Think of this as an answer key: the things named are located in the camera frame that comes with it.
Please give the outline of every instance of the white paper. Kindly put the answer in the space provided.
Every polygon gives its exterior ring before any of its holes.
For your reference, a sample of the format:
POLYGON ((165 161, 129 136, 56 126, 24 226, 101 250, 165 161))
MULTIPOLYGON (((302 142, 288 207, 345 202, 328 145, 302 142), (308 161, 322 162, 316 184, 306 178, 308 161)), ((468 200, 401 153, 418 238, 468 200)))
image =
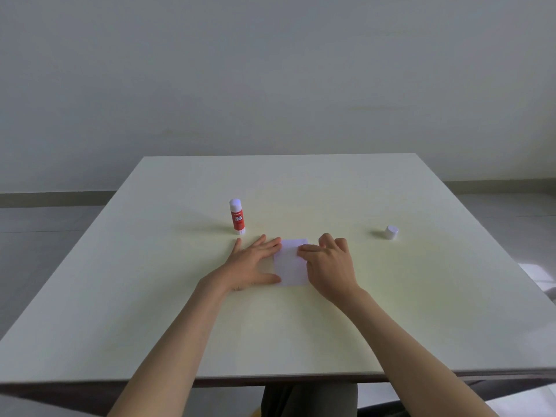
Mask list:
POLYGON ((307 262, 297 255, 297 247, 308 244, 306 238, 282 240, 282 248, 274 255, 274 273, 282 278, 278 285, 304 285, 307 278, 307 262))

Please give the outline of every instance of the white tabletop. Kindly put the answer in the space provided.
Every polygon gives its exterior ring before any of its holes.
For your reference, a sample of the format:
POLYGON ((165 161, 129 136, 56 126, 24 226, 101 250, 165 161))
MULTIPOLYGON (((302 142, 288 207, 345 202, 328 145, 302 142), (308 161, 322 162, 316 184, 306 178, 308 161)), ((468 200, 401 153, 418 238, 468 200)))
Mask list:
MULTIPOLYGON (((414 154, 144 158, 0 341, 0 383, 131 377, 235 239, 349 241, 359 284, 458 371, 556 368, 556 308, 414 154), (379 231, 399 227, 388 241, 379 231)), ((226 299, 200 378, 379 374, 310 286, 226 299)))

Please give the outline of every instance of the white cap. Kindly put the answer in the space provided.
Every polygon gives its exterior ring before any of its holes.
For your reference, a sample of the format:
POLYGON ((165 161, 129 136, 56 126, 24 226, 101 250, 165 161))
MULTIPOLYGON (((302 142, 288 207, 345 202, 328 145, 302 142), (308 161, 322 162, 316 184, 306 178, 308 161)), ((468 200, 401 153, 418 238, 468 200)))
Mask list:
POLYGON ((239 199, 232 199, 230 201, 230 210, 232 212, 239 212, 241 210, 241 201, 239 199))
POLYGON ((394 227, 393 225, 388 225, 384 230, 384 237, 386 237, 389 240, 393 240, 394 238, 396 238, 399 231, 400 230, 398 230, 397 227, 394 227))

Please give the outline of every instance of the glue stick label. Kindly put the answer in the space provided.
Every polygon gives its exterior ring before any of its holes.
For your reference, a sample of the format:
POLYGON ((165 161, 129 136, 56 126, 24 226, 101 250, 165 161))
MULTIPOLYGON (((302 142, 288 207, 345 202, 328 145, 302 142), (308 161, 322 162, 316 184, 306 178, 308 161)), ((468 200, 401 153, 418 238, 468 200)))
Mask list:
POLYGON ((236 231, 241 231, 245 228, 245 223, 243 219, 243 209, 239 212, 232 212, 233 219, 233 229, 236 231))

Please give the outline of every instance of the glue stick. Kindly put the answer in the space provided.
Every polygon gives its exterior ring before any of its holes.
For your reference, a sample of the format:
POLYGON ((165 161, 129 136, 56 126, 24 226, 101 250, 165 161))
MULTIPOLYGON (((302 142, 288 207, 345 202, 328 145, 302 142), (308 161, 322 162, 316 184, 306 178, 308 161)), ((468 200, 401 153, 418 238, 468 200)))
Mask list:
POLYGON ((232 211, 233 229, 238 234, 245 234, 245 221, 243 219, 243 210, 241 210, 241 201, 232 199, 230 201, 230 210, 232 211))

